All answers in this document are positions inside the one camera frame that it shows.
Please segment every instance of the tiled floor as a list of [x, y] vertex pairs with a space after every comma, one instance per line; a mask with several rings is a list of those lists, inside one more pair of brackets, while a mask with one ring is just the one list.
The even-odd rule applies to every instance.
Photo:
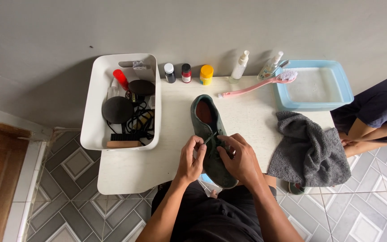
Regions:
[[[67, 132], [52, 146], [28, 219], [28, 242], [134, 241], [157, 189], [100, 194], [101, 153], [83, 149], [79, 138]], [[278, 203], [305, 241], [387, 242], [387, 146], [349, 163], [352, 177], [336, 187], [290, 195], [287, 182], [277, 181]], [[207, 194], [216, 189], [201, 184]]]

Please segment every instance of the white table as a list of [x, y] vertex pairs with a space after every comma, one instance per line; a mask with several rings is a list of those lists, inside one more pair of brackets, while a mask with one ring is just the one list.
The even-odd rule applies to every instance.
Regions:
[[[256, 76], [242, 77], [232, 85], [228, 77], [214, 77], [212, 84], [203, 86], [193, 78], [162, 85], [162, 126], [158, 145], [148, 151], [102, 151], [98, 175], [98, 190], [105, 195], [139, 193], [170, 181], [177, 171], [180, 150], [194, 128], [191, 104], [208, 94], [219, 110], [228, 135], [240, 133], [255, 150], [262, 172], [266, 172], [273, 152], [282, 139], [277, 132], [275, 102], [271, 84], [253, 92], [232, 98], [217, 94], [239, 90], [256, 84]], [[324, 130], [334, 127], [330, 112], [300, 112], [318, 123]]]

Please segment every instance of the bristles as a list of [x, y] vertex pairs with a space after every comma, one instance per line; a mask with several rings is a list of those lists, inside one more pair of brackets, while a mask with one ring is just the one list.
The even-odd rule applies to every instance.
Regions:
[[290, 61], [289, 60], [286, 60], [286, 61], [284, 61], [284, 62], [282, 62], [281, 64], [280, 64], [280, 68], [285, 68], [288, 64], [290, 64]]
[[279, 80], [294, 80], [298, 75], [297, 71], [284, 71], [282, 74], [278, 75], [277, 79]]

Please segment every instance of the green suede sneaker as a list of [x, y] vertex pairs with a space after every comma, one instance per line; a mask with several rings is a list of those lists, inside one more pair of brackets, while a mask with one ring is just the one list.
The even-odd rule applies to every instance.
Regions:
[[235, 187], [238, 180], [225, 168], [216, 148], [221, 146], [227, 149], [224, 142], [217, 138], [218, 135], [226, 135], [226, 132], [219, 112], [209, 95], [198, 96], [192, 102], [191, 118], [195, 135], [201, 137], [207, 145], [202, 166], [208, 177], [221, 188]]
[[298, 184], [298, 183], [292, 183], [292, 182], [290, 182], [290, 183], [289, 183], [289, 191], [290, 191], [293, 195], [301, 195], [301, 194], [304, 194], [304, 192], [305, 192], [305, 187], [300, 186], [300, 184]]

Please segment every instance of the gray wall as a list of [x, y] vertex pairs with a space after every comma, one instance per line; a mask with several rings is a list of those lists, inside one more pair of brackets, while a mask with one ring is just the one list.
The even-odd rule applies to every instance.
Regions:
[[357, 94], [387, 78], [387, 1], [0, 0], [0, 110], [80, 127], [100, 55], [151, 53], [161, 73], [207, 63], [224, 76], [244, 50], [247, 75], [278, 50], [337, 60]]

